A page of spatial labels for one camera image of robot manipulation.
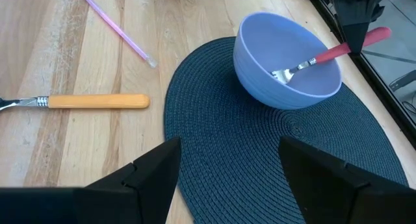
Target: straw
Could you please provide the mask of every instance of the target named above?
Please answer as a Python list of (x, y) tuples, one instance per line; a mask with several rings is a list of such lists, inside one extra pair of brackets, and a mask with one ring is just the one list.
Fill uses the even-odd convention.
[(119, 27), (113, 20), (104, 13), (104, 11), (94, 2), (94, 0), (85, 0), (109, 25), (112, 27), (131, 48), (133, 48), (152, 68), (157, 66), (156, 60), (147, 55), (139, 46)]

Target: bowl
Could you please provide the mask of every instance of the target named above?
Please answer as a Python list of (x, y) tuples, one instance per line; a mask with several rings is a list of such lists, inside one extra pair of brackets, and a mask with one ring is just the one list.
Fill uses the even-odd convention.
[(303, 69), (288, 84), (270, 72), (294, 68), (327, 50), (311, 32), (282, 16), (259, 12), (245, 17), (234, 46), (240, 83), (260, 102), (283, 110), (305, 108), (336, 94), (341, 72), (335, 60)]

